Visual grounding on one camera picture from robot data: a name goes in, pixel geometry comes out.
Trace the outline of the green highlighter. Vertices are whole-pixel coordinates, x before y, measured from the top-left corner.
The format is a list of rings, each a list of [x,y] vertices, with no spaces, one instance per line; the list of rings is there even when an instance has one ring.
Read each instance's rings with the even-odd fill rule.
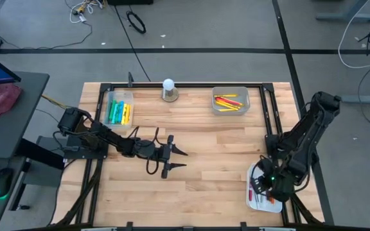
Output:
[[[112,122],[112,118],[114,116],[114,110],[115,110],[115,106],[116,106],[116,100],[113,99],[112,100],[112,103],[110,105],[110,110],[109,110],[109,116],[108,116],[108,119],[109,119],[109,123]]]

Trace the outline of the pink highlighter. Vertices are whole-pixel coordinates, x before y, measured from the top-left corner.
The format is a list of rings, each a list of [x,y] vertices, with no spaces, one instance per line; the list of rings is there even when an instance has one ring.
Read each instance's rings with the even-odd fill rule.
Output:
[[[243,106],[243,103],[240,103],[240,102],[237,102],[237,101],[233,101],[231,99],[222,98],[222,97],[217,97],[215,99],[216,99],[216,101],[222,101],[222,102],[225,102],[225,103],[228,103],[228,104],[231,104],[231,105],[235,105],[235,106],[238,106],[238,107],[242,107]]]

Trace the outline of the dark grey side desk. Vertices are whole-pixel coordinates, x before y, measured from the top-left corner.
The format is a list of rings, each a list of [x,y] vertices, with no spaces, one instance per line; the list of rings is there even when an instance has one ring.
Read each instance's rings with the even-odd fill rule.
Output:
[[[0,170],[13,169],[9,193],[0,198],[0,220],[5,209],[18,206],[26,184],[56,186],[64,168],[63,158],[23,135],[46,88],[49,75],[18,72],[22,89],[13,107],[0,115]]]

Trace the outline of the grey plastic bin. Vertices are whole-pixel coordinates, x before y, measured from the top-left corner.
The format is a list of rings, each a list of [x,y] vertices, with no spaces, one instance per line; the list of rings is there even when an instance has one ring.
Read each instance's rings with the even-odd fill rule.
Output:
[[[241,107],[241,109],[235,112],[219,112],[218,110],[224,109],[224,107],[218,106],[215,103],[216,99],[213,97],[214,95],[219,94],[238,94],[238,97],[227,99],[243,103],[243,106]],[[211,104],[212,111],[216,116],[242,116],[250,109],[251,106],[249,91],[246,87],[214,87],[212,89]]]

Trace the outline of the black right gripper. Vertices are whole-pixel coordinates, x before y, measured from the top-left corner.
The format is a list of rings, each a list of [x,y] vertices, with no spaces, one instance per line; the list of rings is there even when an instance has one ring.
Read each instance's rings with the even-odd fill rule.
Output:
[[[286,202],[293,195],[293,175],[263,158],[252,169],[252,188],[256,194]]]

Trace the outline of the black computer mouse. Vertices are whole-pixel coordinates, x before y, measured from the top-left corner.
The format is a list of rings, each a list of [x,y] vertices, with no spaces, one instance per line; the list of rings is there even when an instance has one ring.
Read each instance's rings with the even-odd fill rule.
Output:
[[[6,167],[0,170],[0,198],[9,193],[13,178],[13,169]]]

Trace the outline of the black box on floor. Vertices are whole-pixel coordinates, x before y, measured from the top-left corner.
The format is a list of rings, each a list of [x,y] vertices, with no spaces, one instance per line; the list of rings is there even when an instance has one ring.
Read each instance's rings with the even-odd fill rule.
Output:
[[[153,4],[154,0],[107,0],[109,5],[141,5],[141,4]]]

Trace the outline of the white bulb on round base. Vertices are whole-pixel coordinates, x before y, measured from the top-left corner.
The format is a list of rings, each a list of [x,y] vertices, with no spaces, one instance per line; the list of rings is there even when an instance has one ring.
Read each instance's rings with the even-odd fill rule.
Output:
[[[166,102],[174,102],[179,97],[179,91],[175,87],[175,83],[172,79],[165,79],[163,81],[163,90],[161,97]]]

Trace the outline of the clear plastic bin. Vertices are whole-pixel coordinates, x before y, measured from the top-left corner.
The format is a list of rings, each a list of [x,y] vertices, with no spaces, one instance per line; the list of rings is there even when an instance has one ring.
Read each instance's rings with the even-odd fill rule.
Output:
[[[128,91],[112,91],[108,92],[105,99],[107,100],[106,102],[106,109],[105,109],[105,117],[103,119],[103,123],[114,129],[120,129],[120,130],[127,130],[132,126],[133,122],[133,112],[134,112],[134,96],[133,93],[128,92]],[[112,122],[109,123],[109,110],[110,110],[110,105],[112,103],[112,100],[115,99],[116,103],[119,103],[120,101],[124,101],[124,103],[131,105],[131,111],[130,111],[130,121],[129,124],[113,124]]]

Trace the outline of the white plastic tray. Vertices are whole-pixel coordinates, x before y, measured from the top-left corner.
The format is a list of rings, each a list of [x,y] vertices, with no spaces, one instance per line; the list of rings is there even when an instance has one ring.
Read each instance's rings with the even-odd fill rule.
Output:
[[[246,178],[246,183],[247,183],[246,198],[245,198],[246,205],[250,209],[254,209],[254,210],[260,210],[260,211],[264,211],[264,212],[280,213],[282,211],[282,203],[280,201],[275,200],[275,203],[271,204],[271,202],[269,201],[269,198],[264,196],[264,192],[262,193],[263,203],[260,203],[259,194],[258,194],[259,202],[256,202],[255,193],[254,193],[254,199],[250,203],[248,202],[248,183],[251,182],[252,172],[254,172],[253,173],[254,178],[258,178],[259,176],[261,176],[263,174],[263,171],[258,169],[258,168],[256,168],[253,171],[254,166],[255,166],[255,163],[251,164],[250,167],[247,170],[247,173],[246,173],[246,177],[247,177]]]

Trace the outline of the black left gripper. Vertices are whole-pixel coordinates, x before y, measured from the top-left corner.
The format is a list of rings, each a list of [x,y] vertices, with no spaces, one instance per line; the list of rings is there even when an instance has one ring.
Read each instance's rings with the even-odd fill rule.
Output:
[[[161,178],[166,179],[170,170],[176,167],[184,167],[186,164],[169,163],[171,152],[179,155],[188,156],[187,153],[181,151],[175,144],[173,144],[173,135],[169,135],[166,144],[160,146],[161,154],[159,159],[163,162],[163,170]]]

